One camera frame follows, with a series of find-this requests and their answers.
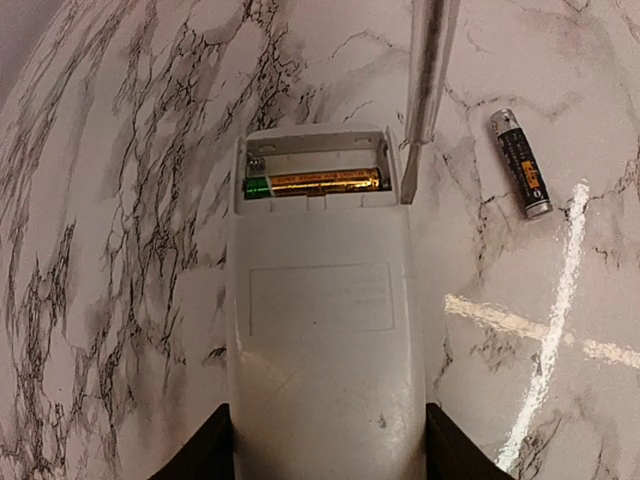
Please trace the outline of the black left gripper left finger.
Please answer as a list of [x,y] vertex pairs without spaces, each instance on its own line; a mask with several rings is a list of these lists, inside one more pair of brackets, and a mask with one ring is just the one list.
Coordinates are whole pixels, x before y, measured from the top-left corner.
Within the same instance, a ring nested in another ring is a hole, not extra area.
[[234,480],[233,429],[228,403],[219,405],[150,480]]

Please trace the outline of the black silver AAA battery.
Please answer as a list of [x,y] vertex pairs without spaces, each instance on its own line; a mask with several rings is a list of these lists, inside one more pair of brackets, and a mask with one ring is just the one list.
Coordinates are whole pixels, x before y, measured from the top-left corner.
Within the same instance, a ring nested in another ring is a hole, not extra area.
[[546,184],[534,152],[514,112],[501,109],[490,117],[497,141],[523,206],[525,216],[534,219],[553,210]]

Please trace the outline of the white remote control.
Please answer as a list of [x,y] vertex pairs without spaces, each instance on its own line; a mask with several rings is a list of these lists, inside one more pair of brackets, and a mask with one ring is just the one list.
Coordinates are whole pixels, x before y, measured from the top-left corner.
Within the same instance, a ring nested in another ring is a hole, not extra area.
[[[227,359],[239,479],[423,479],[425,361],[392,132],[296,125],[231,164]],[[247,178],[378,168],[384,191],[244,198]]]

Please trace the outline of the gold green AAA battery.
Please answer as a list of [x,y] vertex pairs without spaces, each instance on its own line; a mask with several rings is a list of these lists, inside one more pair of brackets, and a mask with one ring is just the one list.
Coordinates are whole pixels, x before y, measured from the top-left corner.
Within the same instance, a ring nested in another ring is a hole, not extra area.
[[246,200],[257,200],[384,191],[388,184],[378,168],[363,168],[252,177],[243,187]]

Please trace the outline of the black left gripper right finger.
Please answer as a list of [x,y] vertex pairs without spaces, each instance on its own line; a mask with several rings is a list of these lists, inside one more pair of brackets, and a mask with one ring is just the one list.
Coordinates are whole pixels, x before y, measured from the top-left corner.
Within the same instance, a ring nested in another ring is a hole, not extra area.
[[427,479],[510,480],[435,403],[426,404]]

